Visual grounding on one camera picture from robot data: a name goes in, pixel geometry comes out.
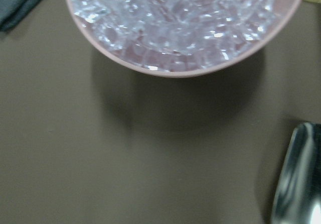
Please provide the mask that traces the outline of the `pink bowl with ice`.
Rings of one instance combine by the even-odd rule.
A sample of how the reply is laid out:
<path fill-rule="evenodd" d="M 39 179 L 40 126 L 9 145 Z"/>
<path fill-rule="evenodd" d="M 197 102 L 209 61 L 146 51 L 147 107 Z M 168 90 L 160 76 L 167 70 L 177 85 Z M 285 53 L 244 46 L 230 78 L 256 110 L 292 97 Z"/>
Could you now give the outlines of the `pink bowl with ice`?
<path fill-rule="evenodd" d="M 301 0 L 66 0 L 90 44 L 149 75 L 184 78 L 253 55 L 287 24 Z"/>

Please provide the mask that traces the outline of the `metal scoop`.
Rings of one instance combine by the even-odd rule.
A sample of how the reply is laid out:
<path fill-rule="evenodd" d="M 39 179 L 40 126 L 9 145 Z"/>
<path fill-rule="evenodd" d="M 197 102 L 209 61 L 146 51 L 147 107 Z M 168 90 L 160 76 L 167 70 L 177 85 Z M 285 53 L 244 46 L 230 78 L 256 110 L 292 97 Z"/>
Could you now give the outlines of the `metal scoop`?
<path fill-rule="evenodd" d="M 320 124 L 302 123 L 292 133 L 271 223 L 320 223 Z"/>

